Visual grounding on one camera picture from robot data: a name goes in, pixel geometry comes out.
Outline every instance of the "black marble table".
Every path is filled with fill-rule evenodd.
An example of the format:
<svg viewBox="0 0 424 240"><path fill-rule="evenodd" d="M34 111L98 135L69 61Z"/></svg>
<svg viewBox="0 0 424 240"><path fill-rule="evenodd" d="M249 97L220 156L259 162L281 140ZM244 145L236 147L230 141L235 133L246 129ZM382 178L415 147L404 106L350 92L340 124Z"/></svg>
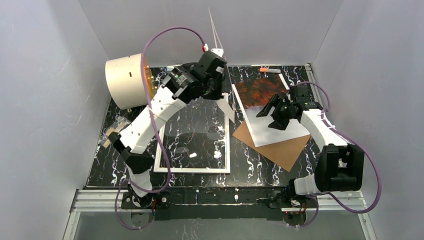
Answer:
<svg viewBox="0 0 424 240"><path fill-rule="evenodd" d="M266 77L265 73L259 72L259 68L260 66L229 66L225 71L224 92L228 93L228 102L235 110L235 123L229 122L231 172L229 174L173 173L169 184L170 187L283 187L288 184L290 179L304 177L313 173L316 166L316 159L319 156L319 149L313 139L308 141L293 168L288 172L232 136L244 119L240 106L232 91L231 84L241 81L253 81L258 78ZM278 68L281 69L282 75L289 86L308 81L304 66L280 66ZM155 76L155 84L158 85L159 81L166 75L166 68L153 68L152 73L153 76ZM144 106L136 107L133 108L131 112L128 112L127 110L119 109L113 99L111 99L101 135L106 132L106 129L111 126L118 117L125 117L133 121L143 108ZM216 119L218 119L216 121L214 121L213 115L202 116L205 111L210 112L210 109L203 108L214 107L199 103L198 105L194 105L192 109L187 109L189 112L185 114L185 116L198 116L197 120L194 121L188 117L181 120L181 117L178 119L177 116L174 116L176 118L175 121L167 124L172 124L174 128L172 131L176 133L179 131L178 128L181 129L180 131L182 133L184 129L193 127L189 125L202 123L202 117L214 122L216 126L223 124L223 116L221 115L216 116ZM182 137L174 137L173 141L165 140L165 148L175 149L179 142L187 142L191 138L190 134L181 135ZM214 147L216 143L212 141L209 143L207 142L207 144ZM193 142L191 148L197 148L197 146L199 151L201 151L201 148L204 148L202 142ZM153 139L147 150L154 156L156 154L156 147L157 141ZM223 167L222 161L214 159L214 156L204 156L203 160L206 160L206 163L204 161L196 162L194 165L197 167L207 167L209 164L211 168ZM152 172L150 175L153 187L160 187L166 182L166 173ZM117 188L125 178L128 178L127 169L124 163L118 159L118 152L115 151L111 145L104 147L99 139L92 167L86 182L86 188Z"/></svg>

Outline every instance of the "marker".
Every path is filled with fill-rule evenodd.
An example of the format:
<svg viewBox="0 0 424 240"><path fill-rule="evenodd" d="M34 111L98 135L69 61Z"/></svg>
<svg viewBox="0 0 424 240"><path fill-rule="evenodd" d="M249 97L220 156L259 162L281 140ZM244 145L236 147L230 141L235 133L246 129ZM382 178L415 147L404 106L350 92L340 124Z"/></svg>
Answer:
<svg viewBox="0 0 424 240"><path fill-rule="evenodd" d="M259 68L259 72L261 72L261 73L280 74L281 73L281 70L280 69L273 69L273 68L261 67L261 68Z"/></svg>

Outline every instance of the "wall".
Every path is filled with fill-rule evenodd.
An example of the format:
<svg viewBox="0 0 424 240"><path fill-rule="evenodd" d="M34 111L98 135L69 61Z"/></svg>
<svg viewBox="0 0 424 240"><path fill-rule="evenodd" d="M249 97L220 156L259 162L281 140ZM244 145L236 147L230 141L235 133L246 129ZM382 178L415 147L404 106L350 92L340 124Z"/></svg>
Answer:
<svg viewBox="0 0 424 240"><path fill-rule="evenodd" d="M312 65L330 119L367 146L382 175L378 239L422 239L424 2L345 0ZM376 193L368 163L364 192Z"/></svg>
<svg viewBox="0 0 424 240"><path fill-rule="evenodd" d="M214 38L208 7L230 65L304 65L317 55L342 0L79 0L110 59L143 51L165 28ZM149 49L152 66L197 61L197 37L185 30L162 35Z"/></svg>
<svg viewBox="0 0 424 240"><path fill-rule="evenodd" d="M76 0L0 6L1 238L61 239L109 100L108 57Z"/></svg>

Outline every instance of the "cable connector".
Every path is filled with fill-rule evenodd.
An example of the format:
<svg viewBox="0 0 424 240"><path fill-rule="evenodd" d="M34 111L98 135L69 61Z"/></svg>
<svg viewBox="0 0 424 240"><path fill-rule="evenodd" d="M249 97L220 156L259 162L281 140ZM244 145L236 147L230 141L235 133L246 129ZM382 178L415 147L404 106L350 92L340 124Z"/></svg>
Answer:
<svg viewBox="0 0 424 240"><path fill-rule="evenodd" d="M209 47L208 47L208 45L205 43L203 46L201 46L201 50L202 50L203 52L207 52L207 51L209 51Z"/></svg>

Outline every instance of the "white sheet of paper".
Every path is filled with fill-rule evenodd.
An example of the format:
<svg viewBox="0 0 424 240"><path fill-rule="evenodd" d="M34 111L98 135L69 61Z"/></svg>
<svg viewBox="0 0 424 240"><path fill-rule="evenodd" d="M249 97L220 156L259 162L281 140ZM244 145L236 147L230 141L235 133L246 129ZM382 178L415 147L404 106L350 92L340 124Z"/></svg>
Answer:
<svg viewBox="0 0 424 240"><path fill-rule="evenodd" d="M286 89L289 89L283 76L281 74L279 74L279 76ZM310 134L309 131L303 125L301 125L297 119L291 119L286 130L277 130L268 127L268 125L274 121L271 117L271 113L273 112L274 108L272 108L268 116L256 117L256 115L262 110L263 107L258 106L244 109L234 84L232 84L232 89L234 90L235 97L237 98L238 104L240 105L244 120L247 123L247 127L255 147L278 143Z"/></svg>

